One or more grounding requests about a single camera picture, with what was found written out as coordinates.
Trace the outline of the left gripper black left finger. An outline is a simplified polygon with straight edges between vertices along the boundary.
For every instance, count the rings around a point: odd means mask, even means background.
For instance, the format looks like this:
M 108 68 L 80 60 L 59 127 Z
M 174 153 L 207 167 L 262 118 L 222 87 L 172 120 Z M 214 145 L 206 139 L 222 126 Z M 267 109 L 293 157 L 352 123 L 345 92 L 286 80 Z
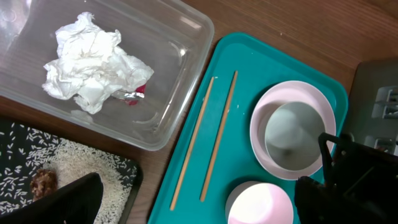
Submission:
M 87 223 L 93 224 L 101 206 L 100 175 L 89 173 L 32 204 L 1 217 L 1 223 Z

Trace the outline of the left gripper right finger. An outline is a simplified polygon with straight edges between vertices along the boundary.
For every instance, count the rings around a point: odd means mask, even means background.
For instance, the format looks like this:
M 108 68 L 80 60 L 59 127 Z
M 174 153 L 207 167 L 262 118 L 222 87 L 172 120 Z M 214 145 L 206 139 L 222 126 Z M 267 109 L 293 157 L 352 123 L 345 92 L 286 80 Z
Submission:
M 294 203 L 301 224 L 342 223 L 339 217 L 341 197 L 310 177 L 295 182 Z

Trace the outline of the red snack wrapper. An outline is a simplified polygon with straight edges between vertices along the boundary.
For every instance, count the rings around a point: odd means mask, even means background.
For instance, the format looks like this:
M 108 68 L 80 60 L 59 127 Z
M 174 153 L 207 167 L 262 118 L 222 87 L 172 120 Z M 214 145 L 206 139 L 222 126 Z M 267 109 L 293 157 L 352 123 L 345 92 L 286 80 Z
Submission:
M 118 90 L 111 94 L 115 99 L 125 102 L 127 105 L 136 105 L 139 101 L 143 100 L 145 97 L 146 85 L 142 85 L 135 91 L 128 92 L 124 90 Z

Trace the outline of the brown food scrap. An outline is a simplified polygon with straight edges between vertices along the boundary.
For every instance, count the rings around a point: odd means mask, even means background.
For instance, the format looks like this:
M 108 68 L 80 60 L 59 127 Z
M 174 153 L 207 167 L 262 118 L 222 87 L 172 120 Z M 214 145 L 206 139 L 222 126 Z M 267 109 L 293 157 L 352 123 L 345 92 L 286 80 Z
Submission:
M 30 182 L 33 201 L 54 193 L 58 189 L 57 175 L 53 170 L 38 169 Z

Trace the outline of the white napkin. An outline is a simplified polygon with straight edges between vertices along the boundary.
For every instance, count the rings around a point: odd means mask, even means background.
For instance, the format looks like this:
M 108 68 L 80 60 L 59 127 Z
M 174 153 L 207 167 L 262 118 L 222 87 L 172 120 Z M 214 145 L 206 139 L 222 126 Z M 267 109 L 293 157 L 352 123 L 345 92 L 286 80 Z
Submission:
M 77 20 L 59 28 L 57 59 L 44 65 L 42 88 L 53 98 L 74 99 L 83 111 L 95 114 L 118 90 L 135 91 L 154 74 L 150 66 L 128 55 L 119 44 L 118 30 L 106 32 L 83 12 Z

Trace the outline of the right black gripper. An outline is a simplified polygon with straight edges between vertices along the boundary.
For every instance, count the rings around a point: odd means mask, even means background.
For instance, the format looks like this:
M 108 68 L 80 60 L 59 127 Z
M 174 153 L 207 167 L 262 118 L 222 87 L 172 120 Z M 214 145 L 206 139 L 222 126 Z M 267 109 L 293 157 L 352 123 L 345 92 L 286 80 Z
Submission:
M 333 161 L 328 141 L 344 155 Z M 357 208 L 365 223 L 397 224 L 397 156 L 328 133 L 318 143 L 325 185 Z

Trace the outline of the pale green bowl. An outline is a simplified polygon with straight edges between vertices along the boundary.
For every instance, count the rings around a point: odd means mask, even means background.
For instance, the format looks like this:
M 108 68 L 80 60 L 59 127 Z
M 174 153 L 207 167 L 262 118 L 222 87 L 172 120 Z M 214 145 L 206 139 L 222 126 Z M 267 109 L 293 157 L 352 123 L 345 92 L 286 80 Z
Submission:
M 267 122 L 264 134 L 267 153 L 285 170 L 304 170 L 320 157 L 317 141 L 324 131 L 322 117 L 310 105 L 286 103 Z

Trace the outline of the wooden chopstick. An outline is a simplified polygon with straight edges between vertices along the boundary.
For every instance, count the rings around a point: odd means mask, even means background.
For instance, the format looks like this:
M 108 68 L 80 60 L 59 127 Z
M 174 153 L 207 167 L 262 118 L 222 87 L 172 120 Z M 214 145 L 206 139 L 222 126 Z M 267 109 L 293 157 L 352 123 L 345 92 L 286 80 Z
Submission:
M 180 171 L 180 175 L 178 177 L 178 181 L 177 181 L 177 185 L 176 185 L 176 188 L 175 188 L 175 191 L 174 191 L 174 195 L 172 197 L 172 201 L 171 201 L 171 204 L 170 204 L 170 211 L 174 211 L 175 210 L 175 206 L 177 204 L 178 196 L 179 196 L 180 190 L 182 188 L 183 180 L 184 180 L 184 177 L 185 177 L 185 174 L 186 174 L 186 171 L 187 171 L 187 167 L 188 167 L 191 155 L 192 155 L 192 151 L 193 151 L 193 148 L 194 148 L 194 145 L 195 145 L 195 141 L 197 139 L 197 134 L 198 134 L 199 128 L 201 126 L 201 122 L 203 120 L 203 116 L 205 114 L 206 106 L 208 104 L 208 100 L 209 100 L 210 93 L 211 93 L 211 90 L 212 90 L 212 87 L 213 87 L 214 79 L 215 78 L 212 77 L 210 82 L 209 82 L 205 97 L 203 99 L 203 102 L 202 102 L 202 105 L 201 105 L 201 108 L 200 108 L 200 112 L 198 114 L 197 121 L 195 123 L 195 127 L 194 127 L 194 130 L 193 130 L 192 136 L 190 138 L 189 145 L 188 145 L 187 153 L 185 155 L 184 162 L 183 162 L 183 165 L 182 165 L 182 168 L 181 168 L 181 171 Z
M 220 125 L 219 125 L 219 128 L 218 128 L 215 144 L 214 144 L 214 147 L 213 147 L 213 151 L 212 151 L 212 154 L 211 154 L 210 162 L 209 162 L 209 165 L 208 165 L 208 170 L 206 172 L 205 181 L 204 181 L 203 188 L 202 188 L 202 191 L 201 191 L 201 195 L 200 195 L 200 201 L 201 202 L 204 202 L 205 199 L 206 199 L 206 195 L 207 195 L 208 188 L 209 188 L 210 181 L 211 181 L 211 176 L 212 176 L 212 173 L 213 173 L 213 169 L 214 169 L 214 166 L 215 166 L 217 154 L 218 154 L 219 147 L 220 147 L 220 144 L 221 144 L 221 139 L 222 139 L 222 136 L 223 136 L 224 127 L 225 127 L 225 124 L 226 124 L 226 120 L 228 118 L 229 108 L 231 106 L 231 102 L 232 102 L 232 99 L 233 99 L 233 94 L 234 94 L 234 89 L 235 89 L 235 86 L 236 86 L 237 77 L 238 77 L 238 71 L 235 71 L 233 79 L 232 79 L 232 82 L 231 82 L 231 85 L 230 85 L 230 88 L 229 88 L 228 97 L 227 97 L 225 105 L 224 105 L 224 110 L 223 110 L 223 114 L 222 114 L 222 117 L 221 117 Z

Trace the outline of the small white dish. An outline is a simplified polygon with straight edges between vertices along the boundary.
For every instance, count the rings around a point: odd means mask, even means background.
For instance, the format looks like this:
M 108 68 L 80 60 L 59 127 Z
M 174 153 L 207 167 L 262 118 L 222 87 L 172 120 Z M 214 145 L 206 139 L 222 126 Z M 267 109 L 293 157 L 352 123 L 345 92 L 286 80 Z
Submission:
M 294 208 L 279 186 L 248 181 L 228 196 L 225 216 L 230 224 L 293 224 Z

